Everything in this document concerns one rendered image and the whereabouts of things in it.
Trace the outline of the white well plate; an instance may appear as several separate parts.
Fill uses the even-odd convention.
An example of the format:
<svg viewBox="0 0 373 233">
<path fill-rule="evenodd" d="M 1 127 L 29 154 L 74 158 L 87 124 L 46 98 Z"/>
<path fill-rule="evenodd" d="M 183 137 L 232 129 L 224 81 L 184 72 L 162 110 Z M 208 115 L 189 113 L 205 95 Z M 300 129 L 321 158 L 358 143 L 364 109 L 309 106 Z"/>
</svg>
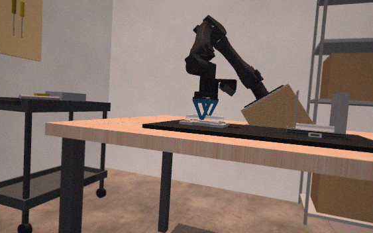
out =
<svg viewBox="0 0 373 233">
<path fill-rule="evenodd" d="M 200 120 L 198 115 L 186 115 L 187 119 L 195 119 L 195 120 Z M 211 116 L 211 115 L 206 115 L 204 120 L 210 120 L 210 121 L 223 121 L 224 117 L 223 116 Z"/>
<path fill-rule="evenodd" d="M 327 126 L 327 125 L 318 125 L 318 124 L 302 124 L 296 123 L 295 129 L 302 129 L 302 130 L 316 130 L 316 131 L 324 131 L 324 132 L 334 132 L 335 126 Z"/>
</svg>

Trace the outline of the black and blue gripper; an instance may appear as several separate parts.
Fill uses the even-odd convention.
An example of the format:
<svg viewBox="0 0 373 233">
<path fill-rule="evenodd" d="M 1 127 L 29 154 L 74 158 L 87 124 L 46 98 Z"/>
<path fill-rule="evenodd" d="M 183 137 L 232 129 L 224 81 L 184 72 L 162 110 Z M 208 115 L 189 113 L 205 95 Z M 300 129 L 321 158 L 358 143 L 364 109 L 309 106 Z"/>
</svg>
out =
<svg viewBox="0 0 373 233">
<path fill-rule="evenodd" d="M 205 78 L 214 78 L 214 77 L 200 77 L 199 91 L 195 91 L 194 97 L 193 97 L 193 104 L 195 105 L 195 108 L 197 110 L 200 120 L 204 120 L 206 115 L 212 115 L 215 107 L 217 106 L 217 103 L 219 102 L 218 93 L 205 92 Z M 203 111 L 204 111 L 203 115 L 201 115 L 198 103 L 202 104 Z M 213 106 L 211 108 L 210 113 L 207 114 L 207 111 L 209 110 L 209 107 L 211 104 L 213 104 Z"/>
</svg>

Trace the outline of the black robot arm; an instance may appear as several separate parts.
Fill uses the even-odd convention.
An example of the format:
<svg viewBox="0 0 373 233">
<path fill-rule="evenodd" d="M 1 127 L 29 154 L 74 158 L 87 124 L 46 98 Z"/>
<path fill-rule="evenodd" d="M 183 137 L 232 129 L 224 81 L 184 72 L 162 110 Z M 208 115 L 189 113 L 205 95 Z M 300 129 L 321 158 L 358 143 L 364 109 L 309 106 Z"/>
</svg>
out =
<svg viewBox="0 0 373 233">
<path fill-rule="evenodd" d="M 261 98 L 269 95 L 275 90 L 268 92 L 261 82 L 263 77 L 258 70 L 247 64 L 229 43 L 224 26 L 213 17 L 207 15 L 200 25 L 193 31 L 196 33 L 195 42 L 190 50 L 189 56 L 185 59 L 186 71 L 192 75 L 200 77 L 214 77 L 216 74 L 216 64 L 210 62 L 215 57 L 213 47 L 218 50 L 233 66 L 242 84 L 251 89 L 256 100 L 247 106 L 255 103 Z M 214 79 L 205 78 L 205 92 L 218 93 L 218 88 L 226 92 L 231 97 L 237 90 L 237 80 L 235 79 Z M 221 82 L 219 84 L 219 82 Z M 219 86 L 220 85 L 220 86 Z M 245 106 L 245 107 L 247 107 Z"/>
</svg>

